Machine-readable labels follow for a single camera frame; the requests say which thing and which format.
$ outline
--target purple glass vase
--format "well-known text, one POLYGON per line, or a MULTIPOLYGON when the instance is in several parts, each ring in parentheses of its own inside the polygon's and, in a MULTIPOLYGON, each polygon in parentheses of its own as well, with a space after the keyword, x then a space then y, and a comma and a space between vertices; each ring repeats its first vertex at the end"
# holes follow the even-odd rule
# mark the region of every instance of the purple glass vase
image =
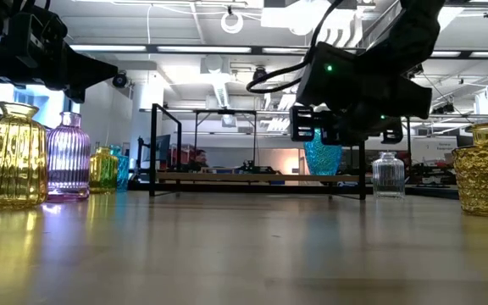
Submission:
POLYGON ((75 202, 90 195, 90 137, 80 114, 61 113, 61 124, 48 133, 48 201, 75 202))

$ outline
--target person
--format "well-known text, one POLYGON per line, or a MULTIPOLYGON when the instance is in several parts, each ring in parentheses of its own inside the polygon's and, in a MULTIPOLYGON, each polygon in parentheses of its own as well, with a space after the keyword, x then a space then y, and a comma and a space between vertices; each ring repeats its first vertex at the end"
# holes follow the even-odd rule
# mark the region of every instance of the person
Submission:
POLYGON ((202 149, 197 149, 195 152, 195 159, 190 160, 189 171, 198 172, 201 171, 201 168, 207 167, 207 152, 203 151, 202 149))

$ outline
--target turquoise glass vase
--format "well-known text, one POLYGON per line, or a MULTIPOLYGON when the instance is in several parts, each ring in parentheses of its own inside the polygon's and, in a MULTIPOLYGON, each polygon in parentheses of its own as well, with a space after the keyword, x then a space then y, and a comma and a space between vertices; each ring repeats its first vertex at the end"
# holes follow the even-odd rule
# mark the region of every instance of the turquoise glass vase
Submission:
POLYGON ((116 191, 127 191, 129 181, 129 157, 122 155, 122 147, 110 146, 110 154, 118 158, 118 178, 116 179, 116 191))
POLYGON ((342 146, 321 143, 321 130, 315 130, 315 137, 304 143, 304 153, 311 175, 336 175, 342 156, 342 146))

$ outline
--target table surface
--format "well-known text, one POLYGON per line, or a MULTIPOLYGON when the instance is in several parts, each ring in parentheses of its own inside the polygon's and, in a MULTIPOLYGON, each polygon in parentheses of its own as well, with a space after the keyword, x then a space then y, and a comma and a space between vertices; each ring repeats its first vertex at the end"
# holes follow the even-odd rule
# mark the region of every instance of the table surface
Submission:
POLYGON ((0 212, 0 304, 488 304, 488 218, 425 197, 43 204, 0 212))

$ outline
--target ceiling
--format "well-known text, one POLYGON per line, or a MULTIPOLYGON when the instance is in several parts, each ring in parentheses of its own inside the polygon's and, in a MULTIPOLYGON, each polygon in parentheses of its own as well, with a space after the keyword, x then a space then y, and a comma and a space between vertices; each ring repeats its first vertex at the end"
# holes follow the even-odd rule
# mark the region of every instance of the ceiling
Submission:
MULTIPOLYGON (((363 17, 363 28, 371 26, 393 2, 394 0, 375 0, 376 8, 367 11, 363 17)), ((235 8, 235 11, 259 19, 263 0, 248 1, 248 4, 248 8, 235 8)), ((264 28, 260 21, 246 17, 239 33, 226 33, 220 26, 220 19, 225 11, 222 7, 197 6, 197 15, 194 16, 190 6, 167 8, 58 0, 52 1, 51 10, 59 14, 69 27, 70 44, 147 44, 149 8, 151 44, 307 46, 310 40, 310 35, 296 36, 288 29, 264 28)), ((435 49, 488 49, 488 19, 480 16, 485 12, 484 8, 465 9, 441 32, 435 49)), ((209 84, 197 84, 191 80, 191 74, 198 74, 204 55, 104 53, 97 54, 96 57, 111 62, 156 62, 173 84, 172 89, 178 93, 171 95, 173 100, 169 100, 170 103, 204 100, 206 95, 214 94, 209 84)), ((235 55, 229 58, 231 68, 236 71, 234 82, 227 86, 230 95, 250 95, 245 90, 245 84, 251 80, 255 66, 263 65, 267 71, 272 71, 296 64, 300 60, 299 57, 280 56, 235 55)), ((421 86, 435 86, 437 90, 435 89, 434 99, 442 98, 442 95, 453 95, 456 107, 467 111, 473 109, 473 94, 482 88, 475 85, 488 84, 488 60, 428 60, 424 63, 424 75, 428 75, 428 80, 421 75, 415 81, 421 86)))

